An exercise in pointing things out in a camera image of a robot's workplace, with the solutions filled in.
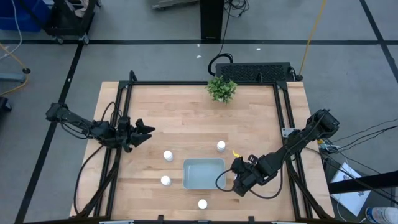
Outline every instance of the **wooden table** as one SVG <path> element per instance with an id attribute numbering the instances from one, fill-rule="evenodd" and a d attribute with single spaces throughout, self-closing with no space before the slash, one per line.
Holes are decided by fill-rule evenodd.
<path id="1" fill-rule="evenodd" d="M 105 107 L 116 97 L 118 82 L 103 82 L 94 119 L 100 119 Z M 292 112 L 297 128 L 304 128 L 310 117 L 303 83 L 288 83 Z M 220 190 L 186 190 L 182 187 L 182 166 L 188 158 L 223 158 L 228 169 L 234 159 L 232 150 L 247 158 L 278 150 L 281 145 L 280 129 L 271 86 L 238 86 L 234 100 L 226 105 L 214 102 L 204 86 L 133 86 L 129 116 L 135 122 L 142 118 L 145 124 L 156 127 L 153 137 L 134 149 L 123 151 L 118 183 L 114 198 L 112 219 L 156 220 L 294 220 L 289 181 L 284 168 L 284 184 L 280 195 L 263 200 L 248 192 L 244 197 Z M 218 141 L 226 142 L 226 151 L 217 152 Z M 99 144 L 88 141 L 85 159 Z M 309 144 L 316 149 L 316 143 Z M 166 162 L 163 152 L 174 154 Z M 89 201 L 98 188 L 105 150 L 102 150 L 84 169 L 78 191 L 79 209 Z M 325 211 L 333 215 L 323 167 L 318 154 L 302 153 L 303 167 L 309 191 Z M 164 187 L 160 178 L 168 175 L 172 185 Z M 227 175 L 226 189 L 233 183 L 233 174 Z M 280 177 L 267 185 L 255 186 L 261 195 L 273 195 Z M 298 190 L 300 204 L 302 194 Z M 104 214 L 108 193 L 104 194 L 101 214 Z M 199 199 L 208 202 L 206 210 L 198 208 Z"/>

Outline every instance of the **black floor stripe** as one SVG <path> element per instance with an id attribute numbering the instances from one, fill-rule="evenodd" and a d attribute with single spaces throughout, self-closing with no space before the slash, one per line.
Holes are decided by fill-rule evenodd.
<path id="1" fill-rule="evenodd" d="M 64 86 L 62 88 L 62 92 L 61 92 L 60 98 L 58 100 L 59 103 L 64 103 L 65 102 L 65 99 L 67 97 L 67 94 L 68 94 L 68 91 L 69 91 L 69 88 L 70 88 L 70 83 L 71 83 L 71 81 L 73 79 L 73 75 L 75 74 L 76 66 L 77 66 L 77 64 L 79 62 L 79 58 L 80 58 L 82 49 L 83 49 L 83 44 L 79 44 L 79 46 L 76 49 L 75 56 L 74 56 L 74 58 L 72 60 L 72 64 L 70 66 L 68 75 L 67 75 L 67 77 L 65 79 L 65 84 L 64 84 Z M 25 216 L 26 216 L 26 213 L 28 211 L 28 208 L 29 208 L 29 205 L 30 205 L 30 201 L 32 200 L 34 191 L 36 189 L 36 185 L 37 185 L 37 183 L 39 181 L 40 173 L 41 173 L 41 171 L 43 169 L 43 166 L 44 166 L 45 158 L 47 157 L 47 153 L 49 152 L 50 144 L 51 144 L 52 138 L 54 136 L 56 127 L 57 127 L 57 123 L 56 122 L 51 122 L 50 123 L 50 127 L 49 127 L 49 130 L 47 131 L 47 134 L 45 136 L 42 149 L 40 150 L 39 158 L 37 159 L 37 162 L 36 162 L 35 168 L 33 170 L 32 176 L 30 177 L 30 181 L 29 181 L 29 184 L 27 186 L 24 198 L 22 199 L 21 206 L 19 207 L 19 211 L 18 211 L 16 220 L 15 220 L 16 224 L 23 223 L 24 220 L 25 220 Z"/>
<path id="2" fill-rule="evenodd" d="M 0 40 L 2 44 L 18 44 L 19 40 Z M 54 44 L 52 40 L 24 40 L 23 44 Z M 78 40 L 64 40 L 64 45 L 80 44 Z M 178 44 L 220 44 L 219 40 L 90 40 L 90 45 L 178 45 Z M 306 45 L 307 40 L 225 40 L 225 44 L 264 45 Z M 379 40 L 313 40 L 311 45 L 377 45 Z M 398 40 L 386 41 L 398 45 Z"/>
<path id="3" fill-rule="evenodd" d="M 386 59 L 391 68 L 392 74 L 394 74 L 394 76 L 398 82 L 398 68 L 397 68 L 394 58 L 392 58 L 390 50 L 387 47 L 387 43 L 393 44 L 393 43 L 396 43 L 396 41 L 395 40 L 394 41 L 384 41 L 383 36 L 381 35 L 380 30 L 376 25 L 376 21 L 374 21 L 371 11 L 369 10 L 368 5 L 366 4 L 366 1 L 365 0 L 359 0 L 359 1 L 362 5 L 363 10 L 365 11 L 365 14 L 369 20 L 369 23 L 371 24 L 374 35 L 376 35 L 377 40 L 380 42 L 381 49 L 383 50 L 384 56 L 386 56 Z"/>

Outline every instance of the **gray floor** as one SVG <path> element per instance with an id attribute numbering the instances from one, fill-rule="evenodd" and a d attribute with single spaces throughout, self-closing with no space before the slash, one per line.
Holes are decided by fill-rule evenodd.
<path id="1" fill-rule="evenodd" d="M 386 40 L 398 40 L 396 1 L 367 0 Z M 199 39 L 199 7 L 174 7 L 152 11 L 145 0 L 103 0 L 97 10 L 90 39 L 172 40 Z M 321 1 L 251 0 L 252 8 L 239 19 L 231 18 L 227 39 L 305 40 Z M 45 33 L 23 34 L 25 39 L 50 39 Z M 17 39 L 0 31 L 0 40 Z M 359 1 L 328 1 L 315 40 L 376 40 Z M 31 68 L 29 84 L 8 95 L 14 107 L 0 120 L 0 220 L 11 223 L 42 147 L 49 123 L 44 119 L 50 103 L 57 101 L 76 45 L 22 45 L 16 52 Z M 74 112 L 91 118 L 102 81 L 127 79 L 134 70 L 140 80 L 208 80 L 208 62 L 219 45 L 89 45 L 83 48 L 66 103 Z M 304 45 L 225 45 L 235 62 L 290 62 L 300 68 Z M 389 46 L 398 58 L 398 46 Z M 0 72 L 21 72 L 11 58 L 0 61 Z M 315 112 L 330 108 L 341 122 L 335 136 L 346 136 L 368 126 L 397 118 L 398 83 L 378 45 L 313 45 L 308 53 L 304 83 Z M 0 92 L 15 83 L 0 83 Z M 346 153 L 379 172 L 398 169 L 392 130 Z M 55 132 L 26 221 L 66 218 L 86 142 Z M 372 174 L 357 164 L 356 170 Z M 366 206 L 388 206 L 371 194 Z M 352 217 L 343 208 L 343 215 Z"/>

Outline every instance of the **green plant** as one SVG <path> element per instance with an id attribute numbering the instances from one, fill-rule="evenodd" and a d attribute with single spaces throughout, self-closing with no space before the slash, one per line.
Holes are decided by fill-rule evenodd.
<path id="1" fill-rule="evenodd" d="M 232 96 L 235 94 L 235 90 L 238 84 L 230 80 L 226 82 L 223 77 L 214 77 L 210 80 L 206 86 L 207 91 L 213 97 L 213 101 L 220 101 L 229 103 L 232 100 Z"/>

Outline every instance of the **blue bin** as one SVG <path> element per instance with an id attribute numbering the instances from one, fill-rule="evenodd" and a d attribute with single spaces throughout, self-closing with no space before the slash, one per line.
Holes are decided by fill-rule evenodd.
<path id="1" fill-rule="evenodd" d="M 39 32 L 41 27 L 33 20 L 28 12 L 20 5 L 20 0 L 14 0 L 17 9 L 17 20 L 22 32 Z M 25 5 L 39 18 L 42 24 L 46 24 L 51 15 L 51 10 L 43 0 L 23 0 Z M 18 30 L 14 18 L 14 8 L 11 0 L 0 2 L 0 29 Z"/>

